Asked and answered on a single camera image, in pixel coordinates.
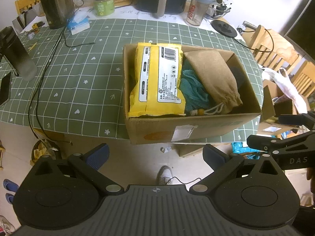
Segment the teal cloth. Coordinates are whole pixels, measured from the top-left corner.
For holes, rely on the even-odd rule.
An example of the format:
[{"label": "teal cloth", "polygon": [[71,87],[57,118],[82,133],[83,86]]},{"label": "teal cloth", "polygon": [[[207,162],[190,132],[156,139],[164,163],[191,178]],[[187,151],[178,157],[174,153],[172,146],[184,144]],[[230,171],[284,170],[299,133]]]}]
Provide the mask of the teal cloth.
[{"label": "teal cloth", "polygon": [[182,77],[179,89],[186,100],[185,113],[189,115],[191,110],[210,109],[215,105],[212,97],[207,93],[199,77],[186,59],[182,67]]}]

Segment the blue slipper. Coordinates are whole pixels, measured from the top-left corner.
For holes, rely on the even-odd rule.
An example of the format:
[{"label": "blue slipper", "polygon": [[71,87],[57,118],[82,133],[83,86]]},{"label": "blue slipper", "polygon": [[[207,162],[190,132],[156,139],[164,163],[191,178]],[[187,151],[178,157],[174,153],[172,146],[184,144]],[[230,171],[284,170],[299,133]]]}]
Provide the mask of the blue slipper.
[{"label": "blue slipper", "polygon": [[19,186],[16,183],[8,179],[3,180],[3,187],[4,189],[7,189],[8,191],[15,192],[15,193],[17,192],[19,188]]},{"label": "blue slipper", "polygon": [[14,197],[14,195],[12,195],[12,194],[5,194],[5,198],[7,199],[7,202],[10,204],[13,203],[13,197]]}]

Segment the barcode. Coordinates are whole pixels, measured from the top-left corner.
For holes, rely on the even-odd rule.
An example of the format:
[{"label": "barcode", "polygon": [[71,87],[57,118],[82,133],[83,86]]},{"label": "barcode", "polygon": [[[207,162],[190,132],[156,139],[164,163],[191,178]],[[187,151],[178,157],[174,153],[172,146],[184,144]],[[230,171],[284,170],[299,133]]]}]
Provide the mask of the barcode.
[{"label": "barcode", "polygon": [[176,60],[176,51],[168,48],[164,49],[164,58],[168,60]]}]

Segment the smartphone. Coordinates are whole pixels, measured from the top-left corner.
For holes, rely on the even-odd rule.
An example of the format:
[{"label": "smartphone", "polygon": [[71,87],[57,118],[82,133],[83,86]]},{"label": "smartphone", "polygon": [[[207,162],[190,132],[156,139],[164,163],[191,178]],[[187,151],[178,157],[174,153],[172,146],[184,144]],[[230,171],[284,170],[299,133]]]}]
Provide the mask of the smartphone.
[{"label": "smartphone", "polygon": [[1,80],[0,84],[0,107],[10,100],[12,72],[8,73]]}]

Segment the small cardboard box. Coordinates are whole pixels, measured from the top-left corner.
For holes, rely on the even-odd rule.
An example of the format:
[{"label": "small cardboard box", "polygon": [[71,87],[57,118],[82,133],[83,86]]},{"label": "small cardboard box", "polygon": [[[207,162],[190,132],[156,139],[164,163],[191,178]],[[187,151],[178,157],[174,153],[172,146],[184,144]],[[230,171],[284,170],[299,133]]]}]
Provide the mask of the small cardboard box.
[{"label": "small cardboard box", "polygon": [[291,99],[273,105],[272,99],[283,95],[277,84],[264,80],[263,87],[264,102],[262,104],[258,134],[276,136],[291,129],[299,129],[295,126],[283,125],[270,120],[270,118],[277,118],[281,114],[296,114],[296,109]]},{"label": "small cardboard box", "polygon": [[[125,45],[124,66],[124,114],[132,144],[171,142],[176,139],[198,139],[224,135],[261,114],[261,109],[251,83],[237,56],[231,51],[217,50],[229,67],[237,67],[244,75],[244,83],[238,90],[243,105],[230,114],[185,117],[129,118],[130,92],[135,86],[130,75],[134,74],[134,55],[137,44]],[[183,52],[210,49],[198,46],[182,46]]]}]

